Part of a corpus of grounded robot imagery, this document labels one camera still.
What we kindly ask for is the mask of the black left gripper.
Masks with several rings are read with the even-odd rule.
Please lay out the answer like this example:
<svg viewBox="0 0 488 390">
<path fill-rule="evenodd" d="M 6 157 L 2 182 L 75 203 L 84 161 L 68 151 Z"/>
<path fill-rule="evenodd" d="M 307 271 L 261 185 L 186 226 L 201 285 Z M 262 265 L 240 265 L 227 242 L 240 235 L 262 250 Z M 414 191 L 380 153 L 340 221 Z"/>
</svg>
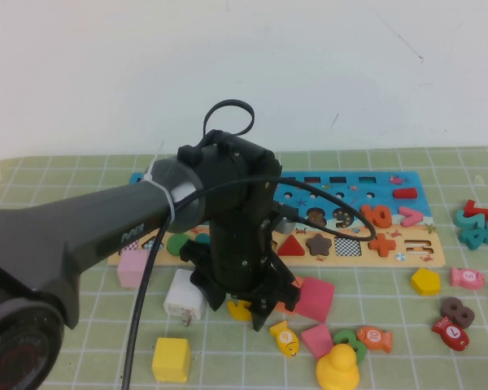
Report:
<svg viewBox="0 0 488 390">
<path fill-rule="evenodd" d="M 210 220 L 211 243 L 188 240 L 180 249 L 183 262 L 191 262 L 190 282 L 212 310 L 217 311 L 228 294 L 251 299 L 251 322 L 258 332 L 283 303 L 294 311 L 300 287 L 288 266 L 271 251 L 269 214 L 259 217 L 243 210 L 229 210 Z"/>
</svg>

